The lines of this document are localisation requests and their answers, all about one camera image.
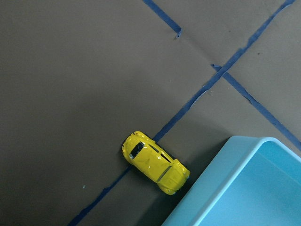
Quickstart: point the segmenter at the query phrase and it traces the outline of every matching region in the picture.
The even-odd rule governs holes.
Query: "light blue plastic container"
[[[231,137],[164,226],[301,226],[301,158],[271,137]]]

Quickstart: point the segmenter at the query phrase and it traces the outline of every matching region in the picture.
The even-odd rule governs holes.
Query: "yellow car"
[[[170,157],[142,132],[132,133],[122,146],[125,159],[136,166],[166,194],[175,194],[189,178],[190,171]]]

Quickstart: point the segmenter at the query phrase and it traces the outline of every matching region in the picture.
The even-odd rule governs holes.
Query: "car rear window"
[[[134,159],[138,153],[142,150],[142,148],[144,147],[144,143],[139,142],[131,151],[130,153],[130,158]]]

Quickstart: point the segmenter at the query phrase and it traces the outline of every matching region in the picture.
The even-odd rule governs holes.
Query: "blue line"
[[[200,89],[192,99],[185,104],[182,109],[157,133],[154,140],[158,142],[175,124],[179,121],[191,108],[191,106],[198,100],[198,98],[210,89],[238,60],[239,58],[252,46],[252,44],[260,37],[264,30],[268,27],[274,17],[281,12],[284,8],[291,5],[295,0],[286,0],[277,10],[273,13],[266,22],[249,38],[245,47],[240,48],[223,67],[209,80],[209,82]]]
[[[132,169],[132,165],[128,166],[126,170],[108,187],[104,188],[99,196],[86,208],[84,208],[69,224],[68,226],[76,226],[105,196],[110,190]]]
[[[161,10],[152,0],[143,0],[162,20],[164,20],[176,33],[177,37],[180,37],[182,29],[177,25],[163,10]],[[267,28],[274,17],[287,6],[294,3],[295,0],[286,0],[272,16],[249,38],[245,47],[240,48],[227,63],[208,81],[208,83],[201,88],[186,105],[155,135],[153,140],[158,142],[175,124],[190,110],[192,105],[209,90],[237,61],[238,59],[250,48],[250,46],[259,38],[262,32]],[[91,209],[93,209],[97,203],[99,203],[103,197],[131,170],[132,166],[129,166],[109,187],[104,188],[100,195],[86,208],[84,208],[79,215],[77,215],[68,226],[76,226]]]
[[[160,7],[153,2],[152,0],[143,0],[143,2],[148,5],[165,23],[167,23],[173,30],[174,32],[177,33],[177,38],[180,37],[182,33],[182,28],[172,20]]]
[[[217,65],[211,65],[216,71],[220,70],[221,67]],[[260,104],[246,89],[239,84],[229,73],[225,73],[223,78],[227,80],[243,97],[245,97],[270,123],[272,123],[287,139],[289,139],[300,151],[301,142],[295,137],[281,122],[275,118],[262,104]]]

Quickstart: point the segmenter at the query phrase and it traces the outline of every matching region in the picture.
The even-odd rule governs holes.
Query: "gray surface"
[[[1,225],[66,225],[126,168],[129,133],[154,136],[214,74],[210,64],[280,5],[158,3],[184,29],[180,39],[140,0],[1,2]],[[295,5],[231,73],[300,138]],[[220,80],[160,141],[191,170],[185,187],[166,196],[133,170],[81,225],[160,224],[232,135],[277,137],[299,153]]]

